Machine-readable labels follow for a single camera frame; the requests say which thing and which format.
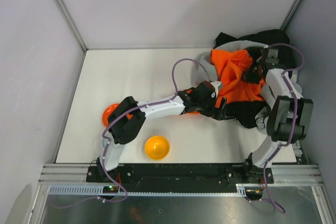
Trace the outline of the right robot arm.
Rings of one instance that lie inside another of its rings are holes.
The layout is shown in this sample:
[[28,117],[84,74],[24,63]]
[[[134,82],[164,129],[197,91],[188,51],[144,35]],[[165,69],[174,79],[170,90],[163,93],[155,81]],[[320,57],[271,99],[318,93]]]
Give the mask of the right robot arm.
[[305,99],[290,80],[290,73],[278,58],[281,43],[261,48],[260,55],[243,75],[242,80],[257,84],[265,82],[261,96],[269,108],[263,119],[266,138],[244,161],[247,180],[266,177],[266,170],[281,149],[303,140],[308,131],[313,101]]

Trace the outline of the grey sweatshirt cloth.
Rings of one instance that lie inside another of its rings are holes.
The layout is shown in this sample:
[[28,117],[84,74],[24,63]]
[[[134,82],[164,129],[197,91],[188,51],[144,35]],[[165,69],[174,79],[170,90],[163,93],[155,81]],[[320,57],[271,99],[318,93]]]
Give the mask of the grey sweatshirt cloth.
[[[211,66],[210,63],[210,53],[211,51],[204,52],[196,57],[196,64],[193,66],[192,73],[191,73],[191,79],[192,82],[195,85],[200,84],[202,81],[207,80],[207,78],[210,78],[212,81],[217,81],[218,77],[215,76],[215,68]],[[265,109],[262,109],[255,117],[256,124],[258,128],[263,130],[263,119],[267,116],[267,107]]]

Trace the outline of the orange cloth garment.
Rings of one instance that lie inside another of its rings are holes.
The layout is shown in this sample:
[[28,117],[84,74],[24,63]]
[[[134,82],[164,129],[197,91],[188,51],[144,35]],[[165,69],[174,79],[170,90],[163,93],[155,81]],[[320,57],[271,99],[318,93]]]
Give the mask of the orange cloth garment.
[[254,120],[267,104],[261,96],[265,82],[243,80],[255,59],[248,50],[213,49],[194,60],[196,87],[180,91],[183,113],[202,114],[216,120]]

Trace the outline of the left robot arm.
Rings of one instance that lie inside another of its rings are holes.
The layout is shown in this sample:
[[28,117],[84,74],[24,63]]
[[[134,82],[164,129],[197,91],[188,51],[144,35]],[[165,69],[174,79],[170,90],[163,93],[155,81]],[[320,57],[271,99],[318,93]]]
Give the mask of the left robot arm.
[[107,116],[103,154],[99,157],[101,169],[107,173],[119,165],[124,146],[135,140],[145,121],[166,116],[201,114],[213,118],[220,81],[203,81],[195,88],[177,91],[174,95],[155,101],[136,101],[126,97]]

